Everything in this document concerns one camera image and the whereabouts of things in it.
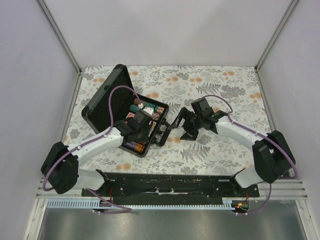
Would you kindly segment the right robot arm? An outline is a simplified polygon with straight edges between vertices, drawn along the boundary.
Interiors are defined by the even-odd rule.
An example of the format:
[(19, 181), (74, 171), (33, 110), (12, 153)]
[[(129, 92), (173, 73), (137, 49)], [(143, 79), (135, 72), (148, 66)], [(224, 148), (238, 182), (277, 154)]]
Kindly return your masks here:
[(289, 170), (298, 172), (295, 158), (281, 132), (261, 133), (233, 121), (229, 112), (214, 111), (205, 97), (193, 101), (191, 106), (192, 111), (183, 107), (169, 126), (172, 130), (182, 125), (181, 140), (195, 141), (199, 130), (205, 129), (232, 139), (253, 154), (253, 166), (236, 173), (229, 184), (233, 196), (240, 197), (248, 187), (261, 182), (272, 184)]

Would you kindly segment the black poker set case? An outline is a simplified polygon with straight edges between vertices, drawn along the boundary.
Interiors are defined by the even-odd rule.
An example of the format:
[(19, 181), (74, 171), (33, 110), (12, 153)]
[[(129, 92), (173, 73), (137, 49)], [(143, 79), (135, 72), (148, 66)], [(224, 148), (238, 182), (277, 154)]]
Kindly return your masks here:
[(161, 130), (162, 126), (168, 127), (166, 115), (169, 106), (166, 103), (151, 99), (138, 94), (133, 87), (128, 68), (126, 65), (116, 65), (103, 84), (93, 95), (88, 104), (83, 108), (81, 115), (96, 134), (104, 132), (110, 126), (115, 126), (117, 121), (126, 119), (130, 112), (130, 106), (135, 99), (149, 102), (164, 108), (158, 120), (152, 119), (152, 127), (148, 135), (148, 142), (136, 142), (145, 145), (142, 153), (136, 152), (125, 147), (125, 144), (119, 148), (130, 152), (138, 157), (144, 157), (150, 146), (155, 144), (162, 147), (170, 134), (170, 130)]

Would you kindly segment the red playing card deck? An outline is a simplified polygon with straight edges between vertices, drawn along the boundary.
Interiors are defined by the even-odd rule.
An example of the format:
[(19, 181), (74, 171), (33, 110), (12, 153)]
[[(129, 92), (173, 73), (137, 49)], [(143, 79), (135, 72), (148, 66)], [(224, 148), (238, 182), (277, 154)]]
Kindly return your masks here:
[(131, 119), (135, 116), (136, 114), (135, 113), (132, 113), (132, 112), (129, 112), (128, 115), (126, 116), (126, 119)]

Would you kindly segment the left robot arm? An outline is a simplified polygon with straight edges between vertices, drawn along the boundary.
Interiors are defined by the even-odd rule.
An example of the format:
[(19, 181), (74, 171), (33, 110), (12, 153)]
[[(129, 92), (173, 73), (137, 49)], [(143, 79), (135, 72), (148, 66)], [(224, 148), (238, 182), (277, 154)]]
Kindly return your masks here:
[(119, 120), (85, 141), (73, 145), (65, 145), (61, 141), (55, 143), (44, 163), (41, 172), (44, 175), (42, 189), (46, 192), (54, 190), (64, 194), (73, 187), (91, 189), (103, 197), (110, 192), (110, 184), (105, 181), (98, 170), (83, 170), (79, 165), (104, 153), (133, 141), (145, 142), (153, 124), (154, 110), (150, 107), (139, 110), (134, 117)]

